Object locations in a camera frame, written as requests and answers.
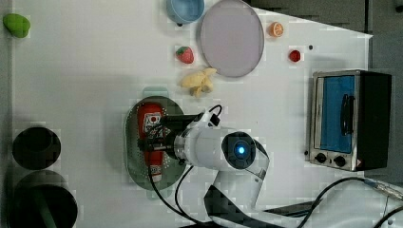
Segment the round plate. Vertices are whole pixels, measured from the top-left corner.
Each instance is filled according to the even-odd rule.
[[[205,15],[201,48],[208,64],[220,75],[240,77],[259,63],[264,49],[260,19],[240,0],[222,0]]]
[[[128,113],[125,121],[125,164],[130,178],[140,187],[153,190],[148,178],[148,168],[144,162],[144,152],[137,145],[139,127],[137,124],[137,110],[141,104],[158,103],[163,108],[164,115],[183,115],[181,108],[174,101],[162,96],[152,96],[136,103]],[[185,164],[180,165],[178,160],[163,154],[163,178],[155,185],[158,190],[163,190],[174,184],[183,174]]]

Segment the black pot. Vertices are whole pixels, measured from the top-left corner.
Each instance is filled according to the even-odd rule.
[[[66,181],[55,172],[37,171],[17,184],[9,227],[71,228],[77,214],[77,202],[68,192]]]
[[[39,170],[54,164],[59,158],[61,148],[59,138],[51,130],[32,127],[15,138],[12,155],[24,168]]]

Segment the white tabletop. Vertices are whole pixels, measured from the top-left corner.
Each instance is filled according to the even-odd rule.
[[[208,10],[217,1],[205,2]],[[221,104],[222,125],[259,137],[271,160],[259,208],[312,200],[330,182],[362,176],[311,165],[303,152],[313,72],[367,69],[368,35],[256,9],[264,28],[279,21],[284,35],[266,34],[262,59],[252,73],[239,79],[217,75],[215,90],[195,99],[177,84],[207,67],[198,45],[201,21],[177,27],[166,16],[165,0],[13,4],[31,21],[29,37],[13,40],[13,136],[34,124],[59,135],[62,154],[49,169],[68,179],[79,204],[77,227],[188,224],[161,201],[148,199],[125,170],[123,123],[146,86],[166,87],[186,114]],[[193,65],[175,58],[180,46],[192,47]],[[302,61],[288,60],[291,49],[302,53]],[[202,197],[214,171],[198,168],[189,176],[182,185],[184,209],[208,220]]]

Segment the lavender plate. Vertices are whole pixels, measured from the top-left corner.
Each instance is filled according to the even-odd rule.
[[[240,0],[222,0],[204,16],[201,49],[220,75],[240,77],[259,63],[264,32],[254,10]]]

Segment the orange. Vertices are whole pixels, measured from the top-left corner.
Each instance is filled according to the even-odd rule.
[[[269,35],[273,37],[280,37],[284,32],[284,28],[279,22],[275,22],[268,28]]]

